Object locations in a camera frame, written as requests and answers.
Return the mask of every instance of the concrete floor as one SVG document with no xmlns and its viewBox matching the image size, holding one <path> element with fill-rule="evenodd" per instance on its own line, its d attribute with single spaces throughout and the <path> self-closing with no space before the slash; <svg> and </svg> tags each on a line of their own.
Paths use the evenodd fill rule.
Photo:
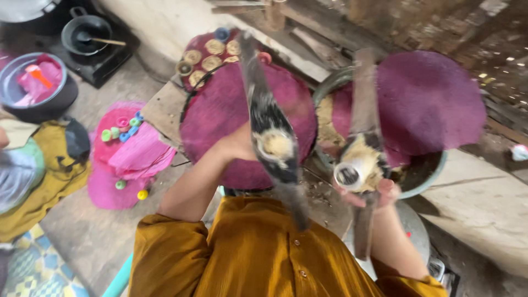
<svg viewBox="0 0 528 297">
<path fill-rule="evenodd" d="M 163 86 L 151 79 L 135 58 L 97 90 L 76 77 L 79 97 L 68 113 L 93 131 L 114 102 L 148 101 Z M 181 158 L 175 157 L 173 164 Z M 186 165 L 167 168 L 146 200 L 127 210 L 96 208 L 87 187 L 63 198 L 42 220 L 42 228 L 69 263 L 91 296 L 101 296 L 132 252 L 136 225 L 156 211 L 162 194 L 185 170 Z"/>
<path fill-rule="evenodd" d="M 99 90 L 78 77 L 76 80 L 79 97 L 69 114 L 88 131 L 96 128 L 112 103 L 119 100 L 148 101 L 163 86 L 150 78 L 135 58 L 126 62 Z M 176 155 L 173 164 L 182 161 L 183 158 Z M 188 167 L 169 167 L 160 172 L 149 197 L 132 209 L 98 209 L 91 203 L 84 187 L 63 198 L 42 220 L 42 228 L 91 296 L 104 293 L 132 252 L 137 223 L 143 216 L 155 212 L 163 193 Z M 432 244 L 445 257 L 446 263 L 463 278 L 464 286 L 457 296 L 526 296 L 526 280 L 502 273 L 489 260 L 434 225 L 426 224 L 426 228 Z"/>
</svg>

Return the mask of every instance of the wire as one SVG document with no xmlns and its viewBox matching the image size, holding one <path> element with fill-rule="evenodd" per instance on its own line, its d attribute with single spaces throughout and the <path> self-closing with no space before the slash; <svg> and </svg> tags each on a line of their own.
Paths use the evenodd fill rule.
<svg viewBox="0 0 528 297">
<path fill-rule="evenodd" d="M 178 167 L 178 166 L 181 166 L 181 165 L 188 164 L 188 163 L 190 163 L 190 162 L 191 162 L 191 161 L 187 161 L 187 162 L 180 163 L 180 164 L 178 164 L 178 165 L 172 165 L 172 164 L 171 164 L 171 167 Z"/>
</svg>

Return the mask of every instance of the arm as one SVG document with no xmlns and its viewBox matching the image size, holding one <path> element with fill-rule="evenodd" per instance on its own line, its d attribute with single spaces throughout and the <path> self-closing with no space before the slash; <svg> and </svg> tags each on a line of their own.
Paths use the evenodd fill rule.
<svg viewBox="0 0 528 297">
<path fill-rule="evenodd" d="M 210 253 L 200 219 L 229 163 L 255 159 L 249 131 L 245 124 L 213 145 L 163 196 L 158 214 L 139 222 L 129 297 L 194 294 Z"/>
<path fill-rule="evenodd" d="M 229 163 L 235 158 L 256 160 L 249 133 L 247 122 L 214 144 L 165 193 L 158 214 L 175 220 L 200 221 Z"/>
<path fill-rule="evenodd" d="M 372 264 L 378 278 L 383 276 L 403 276 L 421 280 L 429 275 L 429 271 L 411 240 L 407 238 L 394 202 L 400 194 L 400 189 L 393 181 L 380 181 L 378 190 L 381 194 L 379 207 L 374 214 L 372 230 Z M 345 201 L 359 207 L 364 201 L 359 197 L 343 192 Z"/>
</svg>

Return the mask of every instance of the pink plastic sheet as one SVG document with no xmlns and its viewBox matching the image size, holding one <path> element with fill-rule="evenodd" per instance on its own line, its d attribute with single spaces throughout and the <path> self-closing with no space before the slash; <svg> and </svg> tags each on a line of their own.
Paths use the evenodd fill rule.
<svg viewBox="0 0 528 297">
<path fill-rule="evenodd" d="M 29 106 L 46 100 L 57 90 L 62 81 L 61 66 L 47 54 L 40 55 L 35 65 L 38 66 L 41 75 L 52 86 L 45 86 L 40 79 L 34 77 L 29 72 L 20 74 L 16 78 L 16 81 L 24 88 L 27 94 L 15 103 L 17 106 Z"/>
</svg>

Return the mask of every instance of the dough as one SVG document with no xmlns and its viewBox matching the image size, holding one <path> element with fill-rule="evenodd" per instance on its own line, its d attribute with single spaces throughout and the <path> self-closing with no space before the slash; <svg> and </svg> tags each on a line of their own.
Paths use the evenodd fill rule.
<svg viewBox="0 0 528 297">
<path fill-rule="evenodd" d="M 380 152 L 367 146 L 365 137 L 362 134 L 358 135 L 356 140 L 350 145 L 345 155 L 343 155 L 342 161 L 346 162 L 352 159 L 361 159 L 363 161 L 363 166 L 360 168 L 363 184 L 354 192 L 376 190 L 378 183 L 383 179 L 383 172 L 378 167 L 378 157 L 380 155 Z"/>
<path fill-rule="evenodd" d="M 286 159 L 293 155 L 291 140 L 280 132 L 266 132 L 262 138 L 262 148 L 266 153 L 279 159 Z"/>
<path fill-rule="evenodd" d="M 334 96 L 327 95 L 317 107 L 317 121 L 319 131 L 317 133 L 317 142 L 331 142 L 336 146 L 344 146 L 346 140 L 339 134 L 332 123 L 332 110 L 334 109 Z"/>
</svg>

